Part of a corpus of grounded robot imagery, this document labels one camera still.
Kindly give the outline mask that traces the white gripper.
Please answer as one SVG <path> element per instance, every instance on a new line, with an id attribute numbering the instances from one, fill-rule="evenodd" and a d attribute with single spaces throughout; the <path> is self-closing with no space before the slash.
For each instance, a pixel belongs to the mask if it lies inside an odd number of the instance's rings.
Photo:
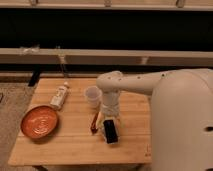
<path id="1" fill-rule="evenodd" d="M 109 105 L 101 103 L 100 112 L 98 114 L 98 122 L 102 123 L 106 118 L 115 117 L 117 118 L 120 113 L 119 104 Z M 104 121 L 105 137 L 108 144 L 116 143 L 118 136 L 113 120 Z"/>

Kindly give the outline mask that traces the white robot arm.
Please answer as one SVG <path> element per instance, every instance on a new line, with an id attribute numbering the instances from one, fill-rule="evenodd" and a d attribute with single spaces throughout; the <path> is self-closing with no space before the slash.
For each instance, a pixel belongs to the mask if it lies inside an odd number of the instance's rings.
<path id="1" fill-rule="evenodd" d="M 152 171 L 213 171 L 213 69 L 97 78 L 101 113 L 119 114 L 122 91 L 150 97 Z"/>

